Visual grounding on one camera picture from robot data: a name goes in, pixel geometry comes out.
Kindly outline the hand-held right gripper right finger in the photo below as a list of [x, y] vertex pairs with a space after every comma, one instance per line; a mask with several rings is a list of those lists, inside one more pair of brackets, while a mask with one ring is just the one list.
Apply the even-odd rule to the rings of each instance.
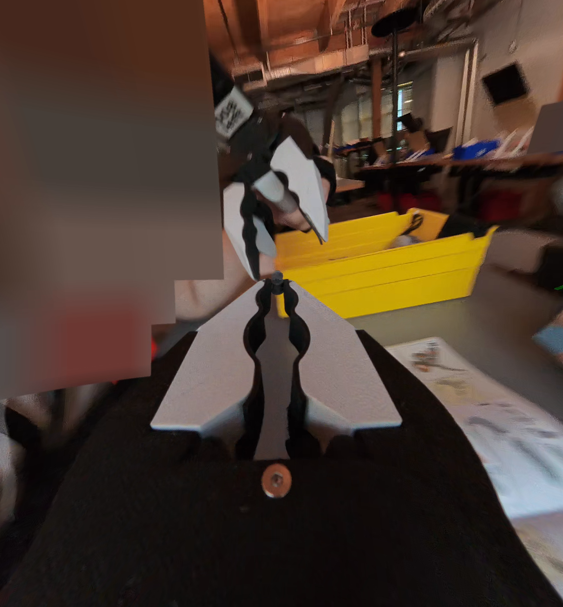
[[350, 323], [291, 280], [284, 280], [284, 311], [296, 351], [285, 442], [290, 458], [319, 457], [338, 436], [402, 425]]

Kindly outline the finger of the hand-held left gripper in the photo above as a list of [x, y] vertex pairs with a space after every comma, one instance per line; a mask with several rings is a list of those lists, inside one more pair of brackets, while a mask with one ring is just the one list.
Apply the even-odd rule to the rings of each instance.
[[241, 264], [254, 281], [261, 280], [261, 255], [274, 258], [275, 224], [265, 202], [243, 183], [234, 182], [223, 193], [224, 230]]
[[308, 159], [296, 144], [287, 137], [276, 148], [270, 160], [270, 168], [276, 176], [283, 175], [286, 189], [297, 202], [301, 214], [316, 233], [321, 243], [329, 238], [324, 188], [320, 172], [312, 159]]

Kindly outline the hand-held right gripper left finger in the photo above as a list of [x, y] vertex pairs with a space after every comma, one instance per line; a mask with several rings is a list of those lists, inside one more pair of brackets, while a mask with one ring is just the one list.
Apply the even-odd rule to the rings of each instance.
[[267, 280], [195, 333], [150, 427], [216, 438], [237, 459], [254, 459], [264, 417], [258, 350], [266, 339]]

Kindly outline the yellow plastic bin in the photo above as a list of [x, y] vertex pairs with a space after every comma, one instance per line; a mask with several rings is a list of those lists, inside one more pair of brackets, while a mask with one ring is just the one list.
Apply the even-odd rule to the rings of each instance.
[[[277, 269], [339, 316], [350, 319], [471, 295], [494, 233], [436, 239], [448, 215], [412, 208], [331, 224], [321, 244], [311, 233], [277, 234]], [[412, 234], [423, 242], [389, 248]]]

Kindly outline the assembly instruction booklet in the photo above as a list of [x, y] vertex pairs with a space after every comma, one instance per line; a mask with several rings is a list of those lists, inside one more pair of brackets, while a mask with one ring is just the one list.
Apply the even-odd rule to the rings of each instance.
[[521, 542], [563, 598], [563, 425], [441, 338], [392, 345], [388, 351], [467, 436]]

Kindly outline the person's left forearm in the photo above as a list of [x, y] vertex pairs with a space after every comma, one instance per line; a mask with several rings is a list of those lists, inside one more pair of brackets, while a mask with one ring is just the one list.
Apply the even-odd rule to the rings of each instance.
[[255, 282], [250, 278], [176, 280], [174, 282], [175, 318], [182, 322], [207, 320], [254, 284]]

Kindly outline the grey desk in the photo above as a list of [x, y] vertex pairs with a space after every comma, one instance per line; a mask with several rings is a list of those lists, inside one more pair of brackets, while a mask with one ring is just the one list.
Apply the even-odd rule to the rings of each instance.
[[[277, 307], [284, 310], [284, 294], [272, 295], [267, 280], [267, 312], [275, 298], [281, 299]], [[510, 317], [499, 315], [494, 308], [489, 317], [476, 317], [473, 311], [473, 304], [464, 302], [409, 308], [391, 313], [384, 329], [392, 338], [441, 338], [482, 373], [537, 405], [545, 395], [545, 377], [536, 369], [520, 375], [520, 371], [525, 371], [523, 356], [510, 357], [515, 354], [511, 349], [511, 327], [499, 324], [499, 320]], [[465, 517], [469, 515], [476, 522], [503, 509], [482, 460], [452, 415], [387, 348], [366, 331], [356, 331], [402, 417], [402, 425], [357, 431], [351, 437], [338, 436], [319, 457], [290, 458], [285, 448], [290, 383], [289, 395], [283, 401], [286, 408], [274, 417], [274, 427], [268, 428], [262, 421], [254, 459], [307, 460], [339, 453], [349, 459], [376, 462], [384, 470], [383, 485], [418, 482], [439, 503], [463, 509]], [[290, 344], [293, 356], [292, 381], [296, 351], [289, 340], [289, 324], [283, 340]]]

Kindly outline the person's left hand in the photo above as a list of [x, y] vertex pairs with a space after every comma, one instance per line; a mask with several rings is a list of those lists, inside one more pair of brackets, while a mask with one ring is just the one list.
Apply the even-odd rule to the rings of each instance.
[[312, 231], [310, 223], [301, 212], [300, 208], [284, 212], [278, 207], [272, 206], [272, 215], [277, 233], [288, 231], [308, 233]]

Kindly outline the black perforated plate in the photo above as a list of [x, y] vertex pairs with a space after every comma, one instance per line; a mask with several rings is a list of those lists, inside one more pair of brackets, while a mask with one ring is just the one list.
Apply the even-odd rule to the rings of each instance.
[[474, 239], [478, 239], [484, 237], [490, 228], [491, 224], [488, 222], [483, 222], [473, 217], [452, 214], [446, 219], [436, 239], [444, 239], [462, 234], [471, 234]]

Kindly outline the blue plastic bin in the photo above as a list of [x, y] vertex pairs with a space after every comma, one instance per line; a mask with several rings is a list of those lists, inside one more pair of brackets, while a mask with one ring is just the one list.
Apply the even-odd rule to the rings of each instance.
[[452, 150], [453, 161], [477, 160], [487, 156], [500, 147], [499, 139], [472, 140]]

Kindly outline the silver vertical pipe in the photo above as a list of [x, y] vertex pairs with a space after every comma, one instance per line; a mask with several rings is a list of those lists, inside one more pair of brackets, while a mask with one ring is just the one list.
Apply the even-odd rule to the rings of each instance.
[[471, 140], [473, 114], [475, 104], [475, 90], [477, 86], [477, 66], [479, 60], [480, 43], [477, 38], [467, 48], [463, 65], [463, 76], [460, 92], [459, 115], [456, 131], [456, 146], [465, 145]]

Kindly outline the long wooden table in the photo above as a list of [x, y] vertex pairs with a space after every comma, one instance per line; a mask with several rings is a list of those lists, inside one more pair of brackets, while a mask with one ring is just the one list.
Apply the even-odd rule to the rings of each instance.
[[[369, 140], [356, 141], [352, 145], [341, 146], [334, 149], [335, 157], [348, 156], [352, 152], [366, 151], [368, 148], [381, 148], [383, 141], [372, 143]], [[420, 151], [409, 156], [408, 160], [400, 160], [399, 163], [375, 164], [373, 166], [365, 166], [356, 170], [361, 171], [385, 171], [391, 170], [394, 166], [402, 168], [414, 168], [417, 166], [440, 166], [449, 168], [463, 167], [482, 167], [485, 170], [502, 170], [509, 171], [513, 168], [522, 169], [526, 166], [557, 166], [563, 164], [563, 151], [552, 153], [535, 153], [535, 154], [520, 154], [515, 156], [498, 156], [497, 151], [493, 150], [486, 154], [480, 153], [475, 158], [458, 158], [455, 159], [452, 154], [431, 154], [428, 151]], [[365, 181], [360, 179], [337, 177], [337, 193], [348, 193], [357, 191], [365, 187]]]

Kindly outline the black power brick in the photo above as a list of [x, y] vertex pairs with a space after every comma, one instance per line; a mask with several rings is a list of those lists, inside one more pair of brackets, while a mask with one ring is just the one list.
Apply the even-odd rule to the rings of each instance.
[[563, 297], [563, 245], [549, 244], [543, 247], [535, 272], [535, 284]]

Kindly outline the black wall panel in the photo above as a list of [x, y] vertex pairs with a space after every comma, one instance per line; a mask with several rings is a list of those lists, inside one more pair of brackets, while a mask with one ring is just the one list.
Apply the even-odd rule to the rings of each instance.
[[529, 94], [527, 79], [519, 63], [510, 63], [482, 77], [483, 87], [493, 107]]

